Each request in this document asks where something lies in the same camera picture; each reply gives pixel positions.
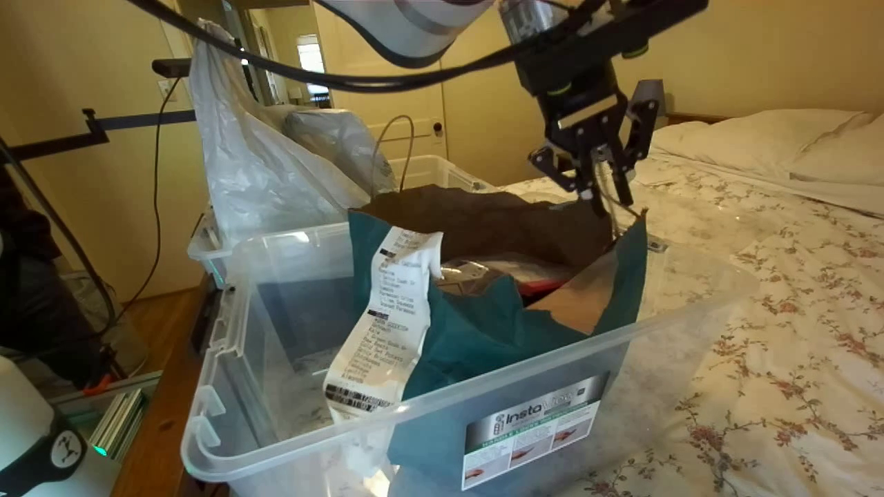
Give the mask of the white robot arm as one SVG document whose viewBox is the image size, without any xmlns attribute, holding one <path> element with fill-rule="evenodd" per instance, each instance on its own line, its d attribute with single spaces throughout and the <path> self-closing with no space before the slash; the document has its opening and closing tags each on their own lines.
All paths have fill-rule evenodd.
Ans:
<svg viewBox="0 0 884 497">
<path fill-rule="evenodd" d="M 614 57 L 643 56 L 649 38 L 707 9 L 707 0 L 501 0 L 508 46 L 473 62 L 425 72 L 493 0 L 319 0 L 345 20 L 389 62 L 411 69 L 399 89 L 433 85 L 501 62 L 513 62 L 540 103 L 548 143 L 530 162 L 596 213 L 596 166 L 612 166 L 621 206 L 632 205 L 629 174 L 649 155 L 664 108 L 664 83 L 642 79 L 625 97 Z"/>
</svg>

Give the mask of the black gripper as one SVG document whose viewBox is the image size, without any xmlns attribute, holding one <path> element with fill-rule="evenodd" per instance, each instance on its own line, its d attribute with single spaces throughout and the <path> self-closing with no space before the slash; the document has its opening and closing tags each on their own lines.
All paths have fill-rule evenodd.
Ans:
<svg viewBox="0 0 884 497">
<path fill-rule="evenodd" d="M 617 76 L 602 75 L 600 79 L 541 91 L 536 103 L 545 116 L 548 143 L 530 155 L 530 166 L 558 187 L 596 198 L 602 213 L 617 220 L 607 196 L 607 162 L 620 205 L 632 217 L 642 217 L 632 206 L 629 174 L 649 151 L 664 108 L 664 83 L 642 79 L 632 97 L 625 97 Z"/>
</svg>

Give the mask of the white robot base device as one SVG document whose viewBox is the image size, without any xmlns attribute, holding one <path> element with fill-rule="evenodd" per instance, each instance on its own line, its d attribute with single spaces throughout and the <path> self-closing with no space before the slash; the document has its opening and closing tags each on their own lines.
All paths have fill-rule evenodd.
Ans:
<svg viewBox="0 0 884 497">
<path fill-rule="evenodd" d="M 116 464 L 0 359 L 0 497 L 111 497 L 114 482 Z"/>
</svg>

